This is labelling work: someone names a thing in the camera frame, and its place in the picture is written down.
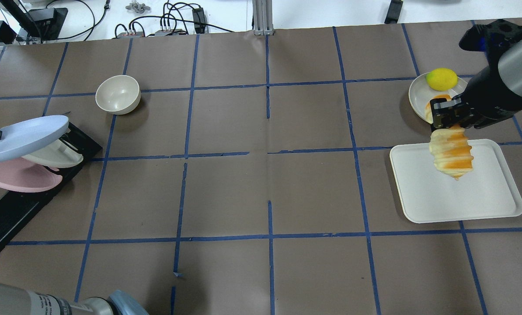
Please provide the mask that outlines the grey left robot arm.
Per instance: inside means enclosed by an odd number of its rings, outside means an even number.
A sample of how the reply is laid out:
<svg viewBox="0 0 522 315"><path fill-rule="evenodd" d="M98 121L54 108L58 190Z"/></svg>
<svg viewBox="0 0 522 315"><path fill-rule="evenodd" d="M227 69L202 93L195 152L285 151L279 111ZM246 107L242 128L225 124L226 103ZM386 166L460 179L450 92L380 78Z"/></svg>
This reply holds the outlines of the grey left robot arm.
<svg viewBox="0 0 522 315"><path fill-rule="evenodd" d="M147 315L129 294L116 290L109 297L82 302L0 283L0 315Z"/></svg>

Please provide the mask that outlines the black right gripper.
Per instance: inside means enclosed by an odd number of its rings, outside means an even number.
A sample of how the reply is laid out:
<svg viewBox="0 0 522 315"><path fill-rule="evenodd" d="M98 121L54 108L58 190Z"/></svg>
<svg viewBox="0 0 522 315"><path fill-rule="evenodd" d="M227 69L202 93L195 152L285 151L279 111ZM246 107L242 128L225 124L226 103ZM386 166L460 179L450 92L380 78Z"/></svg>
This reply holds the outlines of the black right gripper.
<svg viewBox="0 0 522 315"><path fill-rule="evenodd" d="M463 92L450 100L433 98L430 100L432 128L434 130L452 127L485 128L488 118L481 113L487 103L485 92Z"/></svg>

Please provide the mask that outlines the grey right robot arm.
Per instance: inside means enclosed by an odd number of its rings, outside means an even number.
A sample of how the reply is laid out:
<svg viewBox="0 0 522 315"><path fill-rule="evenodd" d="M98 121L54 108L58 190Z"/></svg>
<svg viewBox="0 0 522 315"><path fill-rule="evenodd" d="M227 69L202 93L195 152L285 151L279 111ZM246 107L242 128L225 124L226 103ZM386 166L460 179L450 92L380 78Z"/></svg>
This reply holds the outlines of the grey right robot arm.
<svg viewBox="0 0 522 315"><path fill-rule="evenodd" d="M522 26L498 19L475 24L459 41L465 51L483 52L487 66L463 92L430 101L432 129L481 129L511 119L522 110Z"/></svg>

